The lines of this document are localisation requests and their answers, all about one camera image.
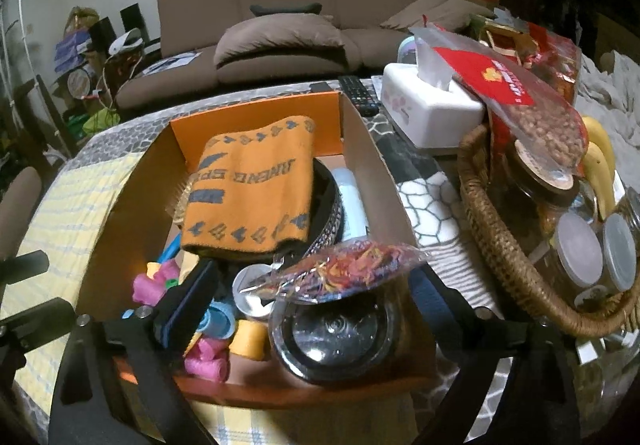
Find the black remote control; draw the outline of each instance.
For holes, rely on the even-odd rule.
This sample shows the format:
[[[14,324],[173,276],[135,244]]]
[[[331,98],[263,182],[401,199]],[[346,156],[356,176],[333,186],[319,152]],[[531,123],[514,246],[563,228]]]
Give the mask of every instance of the black remote control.
[[[338,82],[351,104],[355,106],[361,116],[375,116],[380,112],[378,104],[367,91],[367,88],[355,75],[339,76]]]

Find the black round lid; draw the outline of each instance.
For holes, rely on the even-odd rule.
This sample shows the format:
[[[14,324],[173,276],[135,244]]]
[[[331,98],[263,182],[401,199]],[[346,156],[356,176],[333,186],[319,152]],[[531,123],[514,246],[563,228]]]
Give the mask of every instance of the black round lid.
[[[569,208],[580,191],[580,181],[562,171],[548,171],[537,164],[525,147],[516,140],[505,151],[512,177],[534,199]]]
[[[278,301],[270,337],[280,360],[310,383],[350,380],[381,364],[396,347],[398,305],[384,289],[318,305]]]

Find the speaker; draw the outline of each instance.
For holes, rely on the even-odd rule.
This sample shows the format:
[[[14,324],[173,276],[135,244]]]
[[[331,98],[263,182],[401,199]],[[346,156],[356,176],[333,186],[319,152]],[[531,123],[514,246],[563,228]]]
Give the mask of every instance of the speaker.
[[[116,40],[116,33],[113,31],[111,19],[105,17],[99,20],[89,28],[89,35],[91,35],[91,42],[94,44],[94,49],[98,53],[108,55],[109,46]]]
[[[149,42],[145,19],[142,17],[142,13],[140,13],[140,5],[138,3],[120,10],[120,17],[122,18],[124,31],[127,32],[133,30],[133,28],[138,28],[140,33],[142,33],[142,38],[145,41],[145,44]]]

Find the yellow logo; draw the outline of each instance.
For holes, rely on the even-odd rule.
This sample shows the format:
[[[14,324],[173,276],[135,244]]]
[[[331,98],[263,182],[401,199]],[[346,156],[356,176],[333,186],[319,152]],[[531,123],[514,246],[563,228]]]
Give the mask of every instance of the yellow logo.
[[[502,81],[502,75],[500,75],[500,72],[495,68],[487,68],[487,69],[485,69],[484,72],[482,73],[482,78],[487,80],[487,82],[501,82]]]

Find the pillow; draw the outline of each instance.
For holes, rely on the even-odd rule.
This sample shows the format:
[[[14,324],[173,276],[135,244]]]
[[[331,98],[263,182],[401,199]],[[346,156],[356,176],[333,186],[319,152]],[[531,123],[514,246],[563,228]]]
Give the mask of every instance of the pillow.
[[[408,31],[422,26],[422,16],[448,31],[457,31],[468,26],[471,15],[494,17],[494,12],[466,0],[417,0],[381,24],[383,28]]]
[[[216,47],[216,66],[281,48],[344,49],[338,30],[327,19],[310,13],[277,13],[245,20],[229,28]]]
[[[322,4],[319,2],[313,2],[311,4],[305,4],[304,6],[289,6],[288,8],[265,8],[259,4],[252,4],[249,6],[249,10],[256,17],[262,17],[263,15],[274,15],[275,13],[313,13],[320,15],[322,11]]]

